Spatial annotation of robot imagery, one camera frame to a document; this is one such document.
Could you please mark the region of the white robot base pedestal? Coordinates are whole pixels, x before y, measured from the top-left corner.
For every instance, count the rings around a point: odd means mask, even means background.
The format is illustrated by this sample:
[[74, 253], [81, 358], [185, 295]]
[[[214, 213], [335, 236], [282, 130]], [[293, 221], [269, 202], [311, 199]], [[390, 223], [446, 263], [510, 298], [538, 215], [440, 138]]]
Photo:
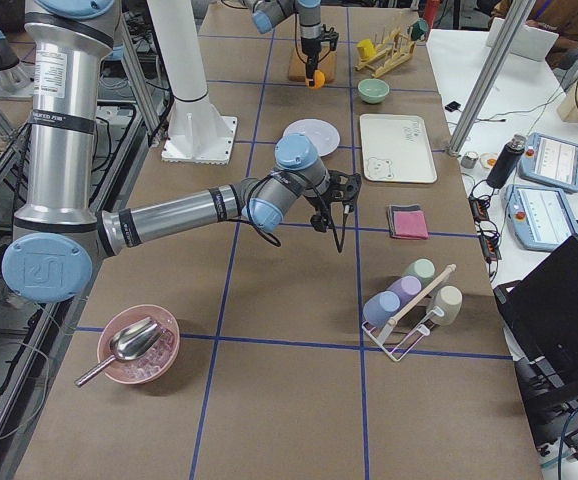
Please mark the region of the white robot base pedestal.
[[148, 8], [173, 95], [162, 159], [224, 165], [238, 120], [222, 116], [210, 100], [192, 5], [154, 0]]

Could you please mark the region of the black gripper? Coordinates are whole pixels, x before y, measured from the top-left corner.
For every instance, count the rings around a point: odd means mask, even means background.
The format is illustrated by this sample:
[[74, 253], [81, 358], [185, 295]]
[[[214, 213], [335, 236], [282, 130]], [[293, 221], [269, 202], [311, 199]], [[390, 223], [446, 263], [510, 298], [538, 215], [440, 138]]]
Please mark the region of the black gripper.
[[360, 195], [362, 177], [358, 173], [346, 174], [329, 170], [329, 184], [322, 195], [327, 205], [342, 203], [344, 206], [356, 206]]
[[301, 50], [306, 56], [305, 79], [313, 80], [320, 70], [320, 52], [323, 44], [328, 45], [328, 51], [337, 49], [339, 33], [335, 29], [320, 29], [318, 32], [307, 32], [302, 29], [300, 33]]

